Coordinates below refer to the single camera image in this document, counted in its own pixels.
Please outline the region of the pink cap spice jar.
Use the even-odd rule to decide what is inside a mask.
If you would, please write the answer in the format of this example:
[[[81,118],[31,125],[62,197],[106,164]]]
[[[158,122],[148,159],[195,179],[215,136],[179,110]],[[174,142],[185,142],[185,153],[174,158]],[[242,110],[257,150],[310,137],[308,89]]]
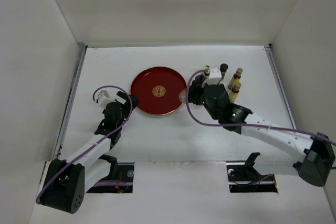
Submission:
[[[179,95],[178,95],[178,99],[181,103],[186,103],[187,99],[186,99],[186,89],[182,90]]]

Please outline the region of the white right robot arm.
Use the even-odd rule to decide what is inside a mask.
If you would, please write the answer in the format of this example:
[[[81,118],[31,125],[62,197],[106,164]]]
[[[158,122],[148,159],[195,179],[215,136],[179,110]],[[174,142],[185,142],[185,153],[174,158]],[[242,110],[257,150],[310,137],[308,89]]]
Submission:
[[[271,174],[298,176],[317,187],[325,186],[334,168],[335,141],[318,132],[277,126],[264,120],[252,110],[232,103],[222,84],[207,84],[208,76],[194,73],[186,87],[186,103],[201,105],[216,124],[197,120],[204,126],[221,127],[239,135],[255,138],[285,153],[284,157],[252,152],[243,165],[250,184],[256,184]]]

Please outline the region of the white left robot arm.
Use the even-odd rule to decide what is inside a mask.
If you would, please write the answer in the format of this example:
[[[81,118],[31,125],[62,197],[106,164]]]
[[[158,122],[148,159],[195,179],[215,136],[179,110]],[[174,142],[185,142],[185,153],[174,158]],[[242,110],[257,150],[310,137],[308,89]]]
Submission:
[[[118,162],[107,153],[121,137],[122,127],[138,106],[137,95],[119,89],[121,103],[109,97],[107,91],[94,92],[94,99],[103,108],[103,120],[91,140],[65,159],[54,159],[48,166],[44,185],[36,204],[74,214],[83,202],[84,195],[93,187],[108,185],[118,175]]]

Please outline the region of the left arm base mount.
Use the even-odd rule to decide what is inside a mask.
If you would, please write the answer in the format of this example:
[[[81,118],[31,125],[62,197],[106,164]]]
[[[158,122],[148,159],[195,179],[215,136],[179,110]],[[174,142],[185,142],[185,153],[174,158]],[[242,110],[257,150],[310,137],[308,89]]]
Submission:
[[[118,163],[113,172],[99,181],[105,185],[90,188],[89,194],[133,193],[134,163]]]

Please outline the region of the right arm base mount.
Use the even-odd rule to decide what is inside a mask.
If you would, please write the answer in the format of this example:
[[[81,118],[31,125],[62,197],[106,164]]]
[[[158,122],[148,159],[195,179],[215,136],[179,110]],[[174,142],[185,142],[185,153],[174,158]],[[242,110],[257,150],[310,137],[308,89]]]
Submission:
[[[244,162],[226,163],[231,193],[277,193],[274,174],[261,175]]]

